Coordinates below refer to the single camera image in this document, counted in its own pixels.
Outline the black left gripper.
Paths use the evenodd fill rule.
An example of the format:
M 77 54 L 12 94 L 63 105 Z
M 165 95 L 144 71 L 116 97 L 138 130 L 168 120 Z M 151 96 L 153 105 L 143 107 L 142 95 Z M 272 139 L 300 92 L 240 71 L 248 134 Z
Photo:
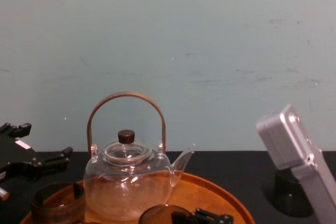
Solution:
M 40 156 L 29 145 L 15 139 L 28 136 L 31 128 L 30 123 L 19 126 L 5 123 L 1 126 L 1 182 L 16 177 L 37 181 L 67 169 L 73 153 L 72 147 Z

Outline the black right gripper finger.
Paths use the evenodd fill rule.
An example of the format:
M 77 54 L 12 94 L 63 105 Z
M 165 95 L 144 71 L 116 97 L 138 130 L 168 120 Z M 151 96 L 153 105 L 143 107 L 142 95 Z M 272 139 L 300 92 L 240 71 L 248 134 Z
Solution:
M 234 217 L 227 214 L 218 215 L 201 208 L 196 208 L 195 211 L 191 213 L 181 211 L 172 212 L 172 223 L 233 224 Z

